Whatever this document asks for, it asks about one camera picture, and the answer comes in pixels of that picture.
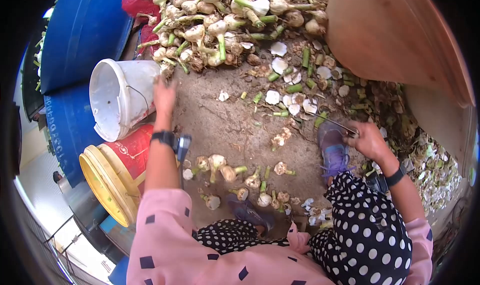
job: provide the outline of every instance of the red mesh bag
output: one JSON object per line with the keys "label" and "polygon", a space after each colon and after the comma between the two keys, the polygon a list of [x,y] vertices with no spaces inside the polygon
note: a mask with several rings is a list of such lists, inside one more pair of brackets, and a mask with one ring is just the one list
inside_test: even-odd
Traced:
{"label": "red mesh bag", "polygon": [[[152,0],[121,0],[122,4],[121,7],[123,11],[127,12],[128,15],[130,15],[133,18],[138,19],[142,23],[147,23],[148,18],[142,17],[142,18],[137,18],[137,13],[144,13],[144,14],[149,14],[157,17],[157,21],[160,22],[161,17],[160,17],[160,7],[153,4]],[[153,27],[150,27],[148,25],[145,25],[142,28],[141,31],[141,37],[140,40],[141,42],[148,42],[152,40],[157,40],[158,36],[155,34],[152,34]],[[152,52],[158,49],[158,46],[155,46],[155,48],[152,47]]]}

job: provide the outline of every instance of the yellow bucket rim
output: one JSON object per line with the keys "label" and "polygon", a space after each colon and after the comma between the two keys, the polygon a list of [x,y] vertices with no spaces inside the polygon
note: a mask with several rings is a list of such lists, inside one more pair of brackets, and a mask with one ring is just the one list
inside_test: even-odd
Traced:
{"label": "yellow bucket rim", "polygon": [[108,160],[94,145],[85,148],[79,157],[88,185],[107,212],[122,226],[135,223],[135,203]]}

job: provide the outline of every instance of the polka dot pants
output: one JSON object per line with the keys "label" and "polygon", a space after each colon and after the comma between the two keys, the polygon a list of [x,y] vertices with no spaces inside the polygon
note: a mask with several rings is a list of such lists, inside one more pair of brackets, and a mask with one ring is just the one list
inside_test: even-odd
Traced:
{"label": "polka dot pants", "polygon": [[329,278],[339,285],[405,282],[412,241],[393,203],[350,171],[337,175],[325,196],[333,204],[334,227],[308,245]]}
{"label": "polka dot pants", "polygon": [[238,219],[225,219],[214,222],[198,230],[197,241],[219,252],[220,255],[242,251],[250,246],[273,244],[289,246],[286,238],[264,241],[257,237],[257,229],[251,223]]}

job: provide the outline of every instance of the dark blue shoe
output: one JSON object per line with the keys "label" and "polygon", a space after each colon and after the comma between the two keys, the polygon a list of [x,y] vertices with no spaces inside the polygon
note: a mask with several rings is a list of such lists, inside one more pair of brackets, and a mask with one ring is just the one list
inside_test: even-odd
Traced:
{"label": "dark blue shoe", "polygon": [[273,215],[267,213],[257,213],[249,200],[238,200],[236,194],[230,193],[226,196],[226,199],[226,204],[237,219],[247,221],[252,225],[261,225],[265,228],[265,230],[260,234],[261,237],[266,237],[268,232],[273,229]]}
{"label": "dark blue shoe", "polygon": [[347,164],[350,160],[349,147],[343,142],[343,128],[329,121],[323,122],[318,128],[317,143],[321,149],[324,165],[321,166],[325,170],[322,175],[325,180],[330,176],[336,176],[347,170]]}

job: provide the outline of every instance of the bucket handle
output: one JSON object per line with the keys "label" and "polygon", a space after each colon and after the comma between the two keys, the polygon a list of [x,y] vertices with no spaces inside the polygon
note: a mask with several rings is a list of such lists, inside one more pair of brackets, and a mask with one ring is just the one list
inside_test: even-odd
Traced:
{"label": "bucket handle", "polygon": [[147,98],[146,98],[140,91],[136,90],[134,87],[132,87],[132,86],[130,86],[130,85],[126,85],[125,87],[126,87],[126,88],[132,88],[134,91],[136,91],[138,94],[140,94],[141,97],[143,97],[143,99],[145,100],[145,105],[147,106],[147,116],[148,116],[148,114],[150,114],[150,113],[149,113],[150,110],[149,110],[149,108],[148,108]]}

